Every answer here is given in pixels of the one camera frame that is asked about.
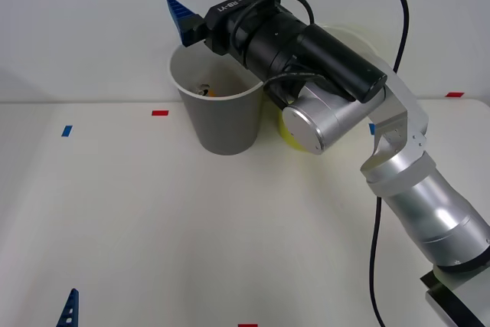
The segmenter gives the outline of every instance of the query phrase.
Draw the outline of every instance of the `white wall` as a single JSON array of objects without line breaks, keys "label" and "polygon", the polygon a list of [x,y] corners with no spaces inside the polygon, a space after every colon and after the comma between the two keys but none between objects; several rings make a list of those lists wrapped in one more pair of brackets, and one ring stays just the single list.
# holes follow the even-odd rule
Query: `white wall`
[{"label": "white wall", "polygon": [[[202,15],[223,0],[180,0]],[[309,0],[318,23],[358,29],[393,62],[398,0]],[[490,101],[490,2],[409,0],[400,75],[422,96]],[[304,17],[300,5],[285,1]],[[178,36],[165,0],[0,0],[0,101],[176,100],[167,59]]]}]

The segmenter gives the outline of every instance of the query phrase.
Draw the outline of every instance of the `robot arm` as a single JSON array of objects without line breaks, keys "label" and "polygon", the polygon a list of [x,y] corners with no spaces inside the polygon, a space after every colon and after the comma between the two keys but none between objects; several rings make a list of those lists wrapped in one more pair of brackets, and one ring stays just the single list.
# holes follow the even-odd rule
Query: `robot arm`
[{"label": "robot arm", "polygon": [[[311,9],[300,1],[310,25],[279,0],[228,0],[211,7],[205,18],[175,0],[168,3],[184,46],[204,40],[214,53],[230,54],[251,70],[283,111],[288,130],[311,153],[323,153],[368,116],[376,126],[374,151],[361,171],[436,267],[433,279],[424,280],[428,298],[447,314],[455,306],[442,306],[433,289],[458,295],[468,316],[481,323],[488,318],[490,325],[480,305],[461,302],[475,295],[468,292],[475,277],[490,283],[490,227],[426,153],[426,113],[386,62],[341,43],[313,23]],[[456,282],[451,274],[464,276]]]}]

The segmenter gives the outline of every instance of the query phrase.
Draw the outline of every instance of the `blue plastic piece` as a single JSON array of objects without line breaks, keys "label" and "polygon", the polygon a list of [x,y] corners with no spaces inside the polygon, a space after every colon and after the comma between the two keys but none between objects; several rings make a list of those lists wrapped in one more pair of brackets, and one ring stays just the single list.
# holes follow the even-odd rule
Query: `blue plastic piece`
[{"label": "blue plastic piece", "polygon": [[56,327],[78,327],[78,291],[72,289]]},{"label": "blue plastic piece", "polygon": [[190,17],[191,15],[195,15],[195,13],[189,9],[183,6],[181,3],[177,2],[176,0],[167,0],[168,4],[168,10],[170,11],[171,17],[174,20],[175,25],[177,26],[179,34],[181,34],[181,26],[178,23],[181,19]]},{"label": "blue plastic piece", "polygon": [[71,133],[71,129],[73,127],[74,126],[65,126],[64,129],[63,129],[63,133],[61,133],[61,136],[62,137],[69,137],[70,136],[70,133]]}]

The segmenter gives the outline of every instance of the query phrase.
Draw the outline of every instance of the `gray paper cup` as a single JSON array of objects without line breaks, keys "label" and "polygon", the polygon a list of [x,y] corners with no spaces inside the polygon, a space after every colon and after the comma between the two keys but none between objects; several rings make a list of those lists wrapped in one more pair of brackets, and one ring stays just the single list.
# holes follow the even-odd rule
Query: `gray paper cup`
[{"label": "gray paper cup", "polygon": [[252,146],[259,130],[262,81],[204,43],[179,47],[171,57],[170,74],[206,150],[236,155]]}]

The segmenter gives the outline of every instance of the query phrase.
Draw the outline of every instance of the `white table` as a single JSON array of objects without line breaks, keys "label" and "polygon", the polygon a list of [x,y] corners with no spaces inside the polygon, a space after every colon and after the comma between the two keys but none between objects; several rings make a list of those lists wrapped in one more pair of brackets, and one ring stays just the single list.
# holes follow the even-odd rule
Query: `white table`
[{"label": "white table", "polygon": [[[490,220],[490,109],[422,105],[439,170]],[[376,326],[368,123],[318,157],[264,115],[251,149],[221,157],[180,103],[0,105],[0,325],[54,327],[75,287],[80,327]],[[443,326],[419,280],[430,270],[385,207],[386,325]]]}]

